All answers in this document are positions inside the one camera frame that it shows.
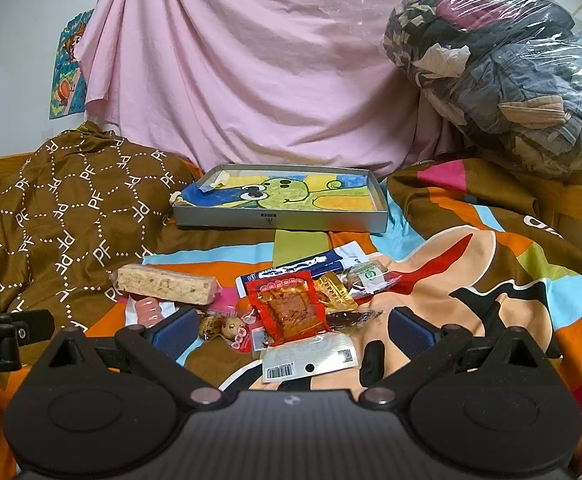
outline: poster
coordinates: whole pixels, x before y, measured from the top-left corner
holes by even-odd
[[[65,30],[60,34],[56,68],[51,87],[49,119],[84,112],[87,85],[78,66],[78,61],[74,57],[74,49],[84,36],[92,13],[94,13],[93,9],[78,14],[67,23]]]

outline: rice cake bar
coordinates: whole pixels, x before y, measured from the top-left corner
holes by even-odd
[[[213,302],[219,291],[213,276],[194,276],[138,264],[120,267],[114,278],[118,290],[159,300],[196,305]]]

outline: clothes in plastic bag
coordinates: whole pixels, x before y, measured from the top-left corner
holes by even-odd
[[[582,26],[552,0],[402,0],[383,47],[476,145],[533,173],[582,169]]]

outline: pink fabric backdrop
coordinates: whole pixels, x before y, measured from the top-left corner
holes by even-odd
[[[451,150],[448,123],[355,27],[320,0],[100,0],[76,48],[87,111],[204,170],[384,175]]]

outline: red snack package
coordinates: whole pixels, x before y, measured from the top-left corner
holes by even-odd
[[[308,270],[248,282],[247,293],[273,346],[329,331]]]

